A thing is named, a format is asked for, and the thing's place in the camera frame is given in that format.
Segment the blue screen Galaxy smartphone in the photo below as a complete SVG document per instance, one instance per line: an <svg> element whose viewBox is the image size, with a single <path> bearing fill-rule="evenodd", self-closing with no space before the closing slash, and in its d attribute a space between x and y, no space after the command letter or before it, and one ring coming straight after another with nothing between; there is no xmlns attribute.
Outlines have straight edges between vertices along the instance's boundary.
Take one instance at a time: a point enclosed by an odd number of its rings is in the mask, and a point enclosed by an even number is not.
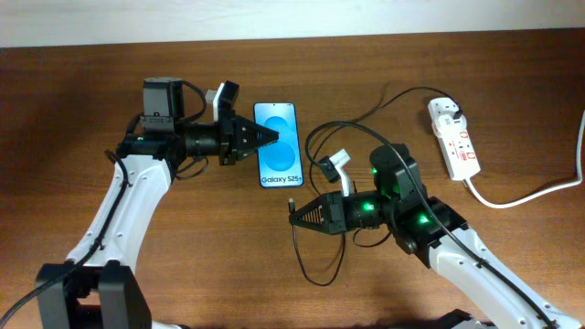
<svg viewBox="0 0 585 329"><path fill-rule="evenodd" d="M255 122L279 134L278 140L258 150L260 185L263 188L300 187L304 183L300 138L293 103L257 102Z"/></svg>

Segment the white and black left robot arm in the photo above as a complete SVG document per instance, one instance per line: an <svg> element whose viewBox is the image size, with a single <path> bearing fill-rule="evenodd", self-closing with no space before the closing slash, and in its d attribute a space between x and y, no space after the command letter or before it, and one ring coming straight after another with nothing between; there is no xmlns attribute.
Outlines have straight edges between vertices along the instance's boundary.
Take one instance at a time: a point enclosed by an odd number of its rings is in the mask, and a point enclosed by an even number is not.
<svg viewBox="0 0 585 329"><path fill-rule="evenodd" d="M101 206L78 245L61 264L46 264L36 286L45 328L159 328L135 279L136 262L154 211L175 180L198 161L216 156L234 165L279 134L235 113L239 86L220 84L200 114L186 116L179 78L144 81L144 110L107 154L114 175Z"/></svg>

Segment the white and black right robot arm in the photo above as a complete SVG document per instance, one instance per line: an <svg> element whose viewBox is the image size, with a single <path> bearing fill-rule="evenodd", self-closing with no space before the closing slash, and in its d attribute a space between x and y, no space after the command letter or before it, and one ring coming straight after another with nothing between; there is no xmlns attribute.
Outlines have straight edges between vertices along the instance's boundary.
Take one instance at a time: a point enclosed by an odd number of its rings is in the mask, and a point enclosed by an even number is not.
<svg viewBox="0 0 585 329"><path fill-rule="evenodd" d="M322 194L304 207L289 205L293 227L328 235L388 227L396 243L462 291L497 328L580 328L510 271L467 221L429 197L403 144L369 156L375 190Z"/></svg>

